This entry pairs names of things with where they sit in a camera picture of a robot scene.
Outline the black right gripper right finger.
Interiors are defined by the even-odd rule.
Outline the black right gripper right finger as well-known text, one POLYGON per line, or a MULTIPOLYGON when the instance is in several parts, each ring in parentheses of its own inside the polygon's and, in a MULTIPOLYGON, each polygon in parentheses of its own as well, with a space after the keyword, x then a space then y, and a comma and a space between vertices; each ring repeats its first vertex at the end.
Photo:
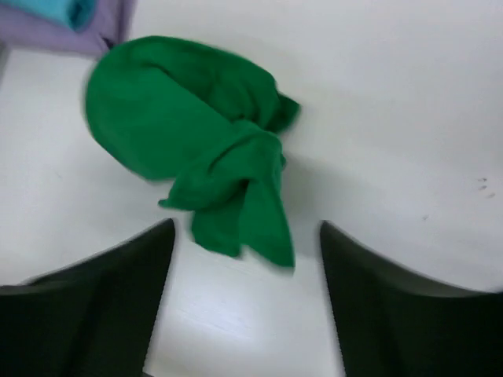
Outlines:
POLYGON ((502 374, 501 292, 420 275, 328 221, 319 240, 347 376, 502 374))

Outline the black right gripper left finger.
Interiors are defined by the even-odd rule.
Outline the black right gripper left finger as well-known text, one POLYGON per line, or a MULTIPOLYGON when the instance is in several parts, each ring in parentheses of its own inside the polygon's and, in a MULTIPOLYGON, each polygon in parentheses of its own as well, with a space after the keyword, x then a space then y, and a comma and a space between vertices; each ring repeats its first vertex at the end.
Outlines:
POLYGON ((3 376, 144 376, 174 251, 166 219, 112 249, 1 287, 3 376))

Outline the green t shirt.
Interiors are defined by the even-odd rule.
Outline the green t shirt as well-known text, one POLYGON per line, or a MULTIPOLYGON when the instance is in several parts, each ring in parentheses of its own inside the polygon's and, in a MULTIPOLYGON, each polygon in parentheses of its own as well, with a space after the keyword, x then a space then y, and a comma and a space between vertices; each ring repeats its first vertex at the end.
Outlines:
POLYGON ((170 181, 164 208, 188 211, 195 243, 239 258, 249 247, 293 269, 279 138, 299 114, 265 69, 234 53, 149 36, 107 52, 86 84, 94 140, 148 181, 170 181))

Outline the purple t shirt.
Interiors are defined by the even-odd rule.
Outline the purple t shirt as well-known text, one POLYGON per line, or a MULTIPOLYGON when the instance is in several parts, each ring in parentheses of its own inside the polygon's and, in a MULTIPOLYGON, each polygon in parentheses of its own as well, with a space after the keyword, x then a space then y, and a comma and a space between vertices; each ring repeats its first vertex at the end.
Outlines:
POLYGON ((135 6, 135 1, 96 1, 88 20, 75 27, 1 5, 1 42, 100 57, 127 40, 135 6))

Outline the cyan t shirt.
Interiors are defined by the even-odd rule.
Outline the cyan t shirt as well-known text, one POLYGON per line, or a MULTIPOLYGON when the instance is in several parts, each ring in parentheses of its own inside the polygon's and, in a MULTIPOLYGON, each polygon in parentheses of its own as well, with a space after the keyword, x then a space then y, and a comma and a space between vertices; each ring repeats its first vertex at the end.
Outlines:
POLYGON ((47 20, 78 31, 88 25, 94 16, 94 0, 40 1, 40 12, 47 20))

